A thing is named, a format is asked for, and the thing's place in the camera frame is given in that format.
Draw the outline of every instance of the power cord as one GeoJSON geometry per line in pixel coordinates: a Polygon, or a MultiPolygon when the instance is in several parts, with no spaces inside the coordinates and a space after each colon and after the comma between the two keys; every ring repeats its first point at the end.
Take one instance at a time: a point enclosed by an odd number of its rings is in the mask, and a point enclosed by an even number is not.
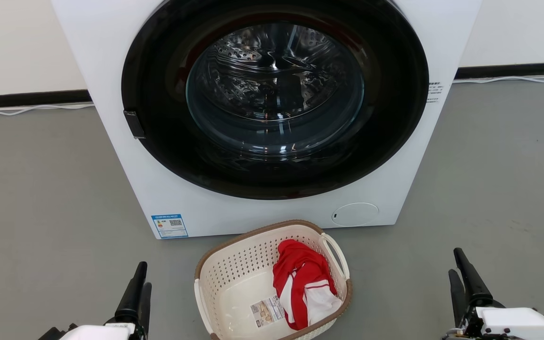
{"type": "Polygon", "coordinates": [[[4,116],[15,116],[24,112],[32,110],[51,110],[51,109],[65,109],[65,110],[79,110],[84,108],[94,107],[94,104],[82,104],[82,105],[37,105],[28,108],[1,108],[0,114],[4,116]]]}
{"type": "Polygon", "coordinates": [[[499,77],[499,78],[488,78],[488,79],[458,79],[458,80],[454,80],[453,84],[465,84],[465,83],[487,84],[487,83],[492,83],[492,82],[499,82],[501,80],[526,80],[526,81],[529,81],[529,82],[544,83],[544,76],[538,76],[538,77],[499,77]]]}

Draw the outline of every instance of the clothing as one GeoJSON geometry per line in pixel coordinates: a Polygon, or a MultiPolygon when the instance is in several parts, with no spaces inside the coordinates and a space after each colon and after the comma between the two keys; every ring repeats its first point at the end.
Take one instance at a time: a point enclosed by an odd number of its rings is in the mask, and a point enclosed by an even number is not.
{"type": "Polygon", "coordinates": [[[289,327],[299,331],[336,312],[341,299],[323,255],[293,239],[278,245],[274,288],[289,327]]]}

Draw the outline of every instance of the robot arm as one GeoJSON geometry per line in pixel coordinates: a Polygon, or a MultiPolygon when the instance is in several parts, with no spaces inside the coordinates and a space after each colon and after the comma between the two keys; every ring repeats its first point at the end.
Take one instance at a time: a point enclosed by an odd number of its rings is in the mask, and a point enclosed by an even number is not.
{"type": "Polygon", "coordinates": [[[146,279],[146,262],[140,262],[129,280],[114,318],[102,326],[72,323],[68,331],[52,327],[39,340],[146,340],[151,314],[153,285],[146,279]]]}
{"type": "Polygon", "coordinates": [[[460,248],[455,261],[461,272],[449,271],[455,328],[443,340],[544,340],[544,315],[533,308],[505,308],[494,300],[460,248]]]}

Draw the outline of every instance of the gray floor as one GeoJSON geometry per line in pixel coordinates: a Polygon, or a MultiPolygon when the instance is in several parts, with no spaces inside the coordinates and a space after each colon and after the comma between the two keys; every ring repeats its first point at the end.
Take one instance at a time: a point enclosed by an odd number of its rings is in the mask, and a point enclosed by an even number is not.
{"type": "MultiPolygon", "coordinates": [[[[355,293],[321,340],[439,338],[454,247],[498,300],[544,312],[544,84],[455,86],[398,223],[329,233],[355,293]]],[[[192,277],[227,239],[155,240],[94,110],[0,116],[0,339],[103,323],[140,260],[151,338],[207,339],[192,277]]]]}

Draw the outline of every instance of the white washing machine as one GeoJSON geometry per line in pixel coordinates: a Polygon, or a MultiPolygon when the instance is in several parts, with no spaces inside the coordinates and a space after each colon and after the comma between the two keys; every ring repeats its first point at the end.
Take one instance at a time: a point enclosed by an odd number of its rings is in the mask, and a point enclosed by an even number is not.
{"type": "Polygon", "coordinates": [[[394,224],[482,0],[52,0],[156,238],[394,224]]]}

